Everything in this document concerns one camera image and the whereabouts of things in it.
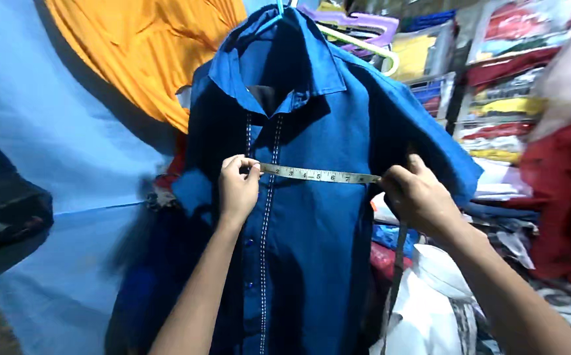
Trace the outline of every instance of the orange fabric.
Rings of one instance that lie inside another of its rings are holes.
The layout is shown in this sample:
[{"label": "orange fabric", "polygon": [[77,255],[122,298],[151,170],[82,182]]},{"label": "orange fabric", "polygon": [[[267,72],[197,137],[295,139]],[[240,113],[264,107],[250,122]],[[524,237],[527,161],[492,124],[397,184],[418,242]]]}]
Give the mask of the orange fabric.
[{"label": "orange fabric", "polygon": [[242,0],[46,0],[61,34],[134,105],[187,133],[176,98],[246,18]]}]

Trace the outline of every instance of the shirt sleeve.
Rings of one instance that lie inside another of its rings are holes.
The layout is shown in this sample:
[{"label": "shirt sleeve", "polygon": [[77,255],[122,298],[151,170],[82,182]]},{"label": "shirt sleeve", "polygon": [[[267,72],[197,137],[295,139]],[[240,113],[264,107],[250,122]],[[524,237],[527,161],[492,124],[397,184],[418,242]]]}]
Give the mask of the shirt sleeve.
[{"label": "shirt sleeve", "polygon": [[383,174],[394,164],[406,166],[409,146],[432,169],[457,205],[474,195],[483,169],[423,108],[408,87],[373,74],[369,91],[371,171]]}]

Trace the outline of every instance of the blue hanger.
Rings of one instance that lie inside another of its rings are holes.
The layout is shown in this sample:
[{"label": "blue hanger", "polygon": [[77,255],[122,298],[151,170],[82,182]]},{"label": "blue hanger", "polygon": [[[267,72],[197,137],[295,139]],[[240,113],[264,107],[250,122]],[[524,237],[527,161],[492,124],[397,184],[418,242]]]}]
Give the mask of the blue hanger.
[{"label": "blue hanger", "polygon": [[[294,4],[296,6],[298,0],[297,1],[293,1],[292,4]],[[260,34],[262,34],[265,30],[267,30],[268,28],[270,28],[270,26],[273,26],[278,20],[281,20],[282,18],[285,20],[285,22],[296,28],[295,25],[293,25],[290,21],[288,21],[287,19],[284,18],[284,3],[283,0],[277,0],[277,11],[279,12],[273,19],[271,19],[270,21],[266,22],[263,24],[263,26],[261,26],[257,32],[255,33],[255,36],[259,36]]]}]

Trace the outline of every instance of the hand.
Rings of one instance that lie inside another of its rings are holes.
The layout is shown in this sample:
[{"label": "hand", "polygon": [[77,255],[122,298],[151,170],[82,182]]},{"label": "hand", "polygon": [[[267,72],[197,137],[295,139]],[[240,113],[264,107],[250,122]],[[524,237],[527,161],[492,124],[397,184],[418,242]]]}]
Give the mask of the hand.
[{"label": "hand", "polygon": [[[249,174],[239,168],[251,167]],[[220,172],[220,221],[241,227],[257,203],[259,193],[259,162],[243,154],[224,159]]]},{"label": "hand", "polygon": [[408,169],[393,165],[378,184],[386,192],[386,204],[402,222],[439,238],[444,245],[451,242],[446,240],[446,230],[459,223],[467,224],[448,190],[417,154],[408,155]]}]

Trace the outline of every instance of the forearm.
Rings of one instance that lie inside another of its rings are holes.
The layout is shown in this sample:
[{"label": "forearm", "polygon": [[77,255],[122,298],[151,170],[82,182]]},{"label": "forearm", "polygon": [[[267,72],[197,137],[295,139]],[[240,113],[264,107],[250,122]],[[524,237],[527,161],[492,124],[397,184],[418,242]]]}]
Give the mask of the forearm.
[{"label": "forearm", "polygon": [[206,355],[241,223],[221,221],[156,337],[150,355]]},{"label": "forearm", "polygon": [[571,327],[465,222],[442,233],[507,354],[571,354]]}]

